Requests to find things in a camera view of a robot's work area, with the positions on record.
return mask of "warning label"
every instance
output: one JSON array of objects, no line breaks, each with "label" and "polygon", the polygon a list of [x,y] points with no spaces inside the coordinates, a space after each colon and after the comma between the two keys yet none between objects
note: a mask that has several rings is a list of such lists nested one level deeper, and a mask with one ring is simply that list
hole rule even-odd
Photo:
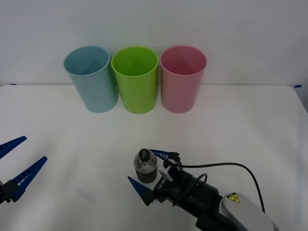
[{"label": "warning label", "polygon": [[235,201],[236,203],[240,202],[239,197],[237,196],[237,194],[235,192],[228,195],[227,198],[232,200],[232,201]]}]

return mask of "white table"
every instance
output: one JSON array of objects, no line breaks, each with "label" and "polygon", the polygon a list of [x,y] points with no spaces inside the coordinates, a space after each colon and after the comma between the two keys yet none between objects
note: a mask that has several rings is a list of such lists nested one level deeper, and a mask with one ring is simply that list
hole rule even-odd
[{"label": "white table", "polygon": [[[282,231],[308,230],[308,115],[286,86],[202,86],[188,113],[107,113],[84,107],[73,86],[0,88],[0,143],[28,140],[0,160],[6,182],[47,156],[17,203],[0,205],[2,231],[191,231],[196,219],[171,203],[146,207],[127,176],[141,148],[176,151],[184,164],[239,162],[255,174],[265,209]],[[221,194],[258,206],[239,167],[188,169]]]}]

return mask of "black cable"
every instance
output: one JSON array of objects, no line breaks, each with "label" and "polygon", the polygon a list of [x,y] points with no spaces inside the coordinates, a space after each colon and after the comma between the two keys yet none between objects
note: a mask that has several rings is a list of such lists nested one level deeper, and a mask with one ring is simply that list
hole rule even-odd
[{"label": "black cable", "polygon": [[262,211],[265,213],[263,198],[262,198],[262,194],[261,194],[261,190],[260,190],[259,184],[258,184],[254,174],[252,173],[252,171],[250,171],[250,169],[247,168],[245,165],[242,165],[242,164],[239,164],[239,163],[233,163],[233,162],[216,163],[216,164],[208,164],[208,165],[177,165],[177,164],[171,163],[169,160],[166,160],[165,163],[167,165],[171,165],[171,166],[175,166],[175,167],[182,167],[182,168],[202,168],[202,167],[216,167],[216,166],[239,166],[239,167],[242,167],[242,168],[246,169],[249,172],[249,174],[251,175],[252,179],[254,180],[256,188],[257,188],[257,191],[258,191],[258,195],[259,195]]},{"label": "black cable", "polygon": [[183,197],[185,197],[185,196],[190,192],[190,190],[193,189],[193,187],[194,187],[196,184],[198,184],[199,180],[200,180],[202,177],[204,177],[204,176],[205,176],[204,183],[206,183],[206,181],[207,181],[207,174],[204,173],[204,174],[200,175],[200,176],[196,179],[196,181],[195,181],[189,188],[187,188],[183,193],[181,193],[181,194],[179,195],[179,197],[172,203],[172,206],[175,206]]}]

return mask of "small bottle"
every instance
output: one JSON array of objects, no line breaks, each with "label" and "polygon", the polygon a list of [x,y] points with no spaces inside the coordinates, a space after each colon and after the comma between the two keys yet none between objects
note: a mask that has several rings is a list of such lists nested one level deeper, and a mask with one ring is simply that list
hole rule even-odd
[{"label": "small bottle", "polygon": [[134,158],[138,179],[142,183],[151,183],[157,177],[157,159],[148,149],[141,149]]}]

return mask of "plastic cup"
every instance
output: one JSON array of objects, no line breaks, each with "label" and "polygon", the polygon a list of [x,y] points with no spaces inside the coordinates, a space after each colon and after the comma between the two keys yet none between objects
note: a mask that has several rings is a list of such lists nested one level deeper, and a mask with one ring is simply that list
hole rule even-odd
[{"label": "plastic cup", "polygon": [[157,98],[157,55],[146,47],[128,47],[112,58],[111,66],[126,110],[151,111]]},{"label": "plastic cup", "polygon": [[171,112],[184,113],[192,109],[204,69],[206,57],[197,48],[175,46],[161,58],[161,101]]},{"label": "plastic cup", "polygon": [[89,111],[106,112],[116,105],[116,80],[110,67],[110,54],[105,49],[79,48],[65,58],[64,68]]}]

